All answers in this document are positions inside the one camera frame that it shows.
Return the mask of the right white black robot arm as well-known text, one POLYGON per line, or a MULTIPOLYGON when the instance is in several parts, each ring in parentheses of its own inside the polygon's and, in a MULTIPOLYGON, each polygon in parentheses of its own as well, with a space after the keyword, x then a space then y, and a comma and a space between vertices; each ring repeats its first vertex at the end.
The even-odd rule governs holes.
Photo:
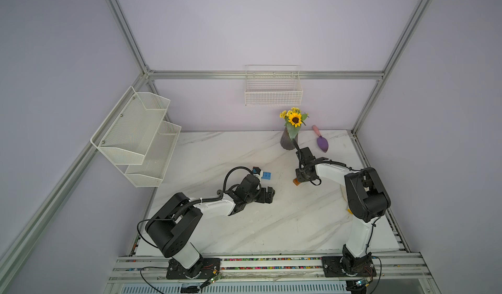
POLYGON ((300 148, 297 142, 293 145, 299 161, 295 184, 310 182, 320 185, 327 179, 346 189, 348 207, 354 220, 349 239, 343 246, 341 264, 346 274, 354 274, 357 268, 372 262, 369 249, 376 222, 391 206, 390 197, 374 168, 356 170, 325 157, 316 158, 309 148, 300 148))

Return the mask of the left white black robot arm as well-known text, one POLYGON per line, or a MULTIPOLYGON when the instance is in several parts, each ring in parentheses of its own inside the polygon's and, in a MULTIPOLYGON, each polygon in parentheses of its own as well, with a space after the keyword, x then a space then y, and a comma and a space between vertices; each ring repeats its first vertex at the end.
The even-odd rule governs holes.
POLYGON ((235 167, 214 197, 191 199, 175 193, 153 216, 137 224, 138 235, 185 271, 198 272, 204 258, 190 238, 201 220, 234 216, 252 203, 271 204, 275 190, 261 185, 263 175, 257 167, 235 167))

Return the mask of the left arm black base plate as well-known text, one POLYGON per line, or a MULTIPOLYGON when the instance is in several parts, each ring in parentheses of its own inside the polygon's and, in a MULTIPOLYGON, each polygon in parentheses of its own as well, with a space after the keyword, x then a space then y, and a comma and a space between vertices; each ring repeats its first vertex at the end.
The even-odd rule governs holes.
POLYGON ((214 277, 220 270, 221 258, 204 258, 200 259, 190 269, 185 269, 175 259, 169 260, 166 278, 168 280, 182 279, 209 279, 214 277))

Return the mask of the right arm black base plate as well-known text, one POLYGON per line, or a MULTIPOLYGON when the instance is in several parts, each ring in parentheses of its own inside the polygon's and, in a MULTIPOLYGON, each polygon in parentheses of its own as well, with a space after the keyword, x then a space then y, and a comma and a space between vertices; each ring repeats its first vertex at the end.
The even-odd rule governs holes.
POLYGON ((376 270, 370 256, 324 256, 321 258, 324 275, 327 278, 376 277, 376 270))

